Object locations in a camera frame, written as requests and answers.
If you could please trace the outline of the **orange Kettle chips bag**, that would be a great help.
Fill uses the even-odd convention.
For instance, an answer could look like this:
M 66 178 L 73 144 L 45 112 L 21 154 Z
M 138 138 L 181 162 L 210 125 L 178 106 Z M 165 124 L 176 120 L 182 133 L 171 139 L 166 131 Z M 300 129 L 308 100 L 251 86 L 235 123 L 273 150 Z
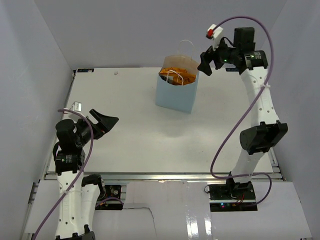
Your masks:
M 193 84 L 196 81 L 195 74 L 178 67 L 162 68 L 159 76 L 162 80 L 174 86 L 185 86 Z

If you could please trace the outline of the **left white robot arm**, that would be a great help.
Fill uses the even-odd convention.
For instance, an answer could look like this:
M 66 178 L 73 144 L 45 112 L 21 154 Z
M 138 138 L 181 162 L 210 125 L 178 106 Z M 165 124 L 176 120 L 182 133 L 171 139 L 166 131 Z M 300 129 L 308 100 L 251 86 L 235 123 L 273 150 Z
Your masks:
M 78 120 L 59 121 L 56 126 L 57 143 L 52 151 L 55 174 L 59 184 L 59 216 L 55 239 L 94 240 L 93 216 L 96 202 L 106 193 L 100 174 L 84 176 L 84 166 L 90 154 L 84 152 L 87 143 L 92 144 L 108 133 L 119 121 L 91 109 L 96 120 L 78 113 Z

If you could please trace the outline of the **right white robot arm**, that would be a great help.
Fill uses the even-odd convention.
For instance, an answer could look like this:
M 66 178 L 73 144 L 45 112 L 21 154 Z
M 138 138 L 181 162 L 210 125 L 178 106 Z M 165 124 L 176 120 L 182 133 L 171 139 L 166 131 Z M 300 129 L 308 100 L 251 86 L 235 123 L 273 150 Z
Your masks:
M 226 195 L 233 200 L 243 195 L 259 160 L 288 132 L 288 125 L 280 121 L 265 83 L 270 68 L 265 52 L 255 49 L 254 35 L 253 27 L 235 28 L 233 44 L 229 47 L 224 40 L 223 28 L 211 25 L 206 37 L 213 43 L 201 53 L 197 68 L 210 76 L 211 62 L 217 70 L 225 64 L 234 65 L 252 107 L 251 127 L 239 134 L 241 153 L 225 187 Z

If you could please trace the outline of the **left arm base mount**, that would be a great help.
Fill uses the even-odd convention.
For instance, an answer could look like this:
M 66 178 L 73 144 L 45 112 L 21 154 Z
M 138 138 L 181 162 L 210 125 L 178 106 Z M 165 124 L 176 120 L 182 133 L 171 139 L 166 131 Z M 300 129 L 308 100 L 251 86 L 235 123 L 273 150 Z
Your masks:
M 123 190 L 124 188 L 121 185 L 105 185 L 105 193 L 101 193 L 98 197 L 97 202 L 98 206 L 95 207 L 96 210 L 102 211 L 121 211 L 123 209 L 123 204 L 118 200 L 110 199 L 117 198 L 123 201 Z

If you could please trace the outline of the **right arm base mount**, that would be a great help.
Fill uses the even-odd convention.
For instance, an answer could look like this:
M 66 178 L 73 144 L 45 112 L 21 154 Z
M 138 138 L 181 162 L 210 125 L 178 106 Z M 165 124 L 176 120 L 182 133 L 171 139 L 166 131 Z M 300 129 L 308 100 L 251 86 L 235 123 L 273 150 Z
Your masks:
M 258 210 L 256 195 L 252 184 L 248 189 L 231 193 L 226 184 L 207 184 L 204 192 L 208 194 L 210 211 L 214 212 L 255 212 Z

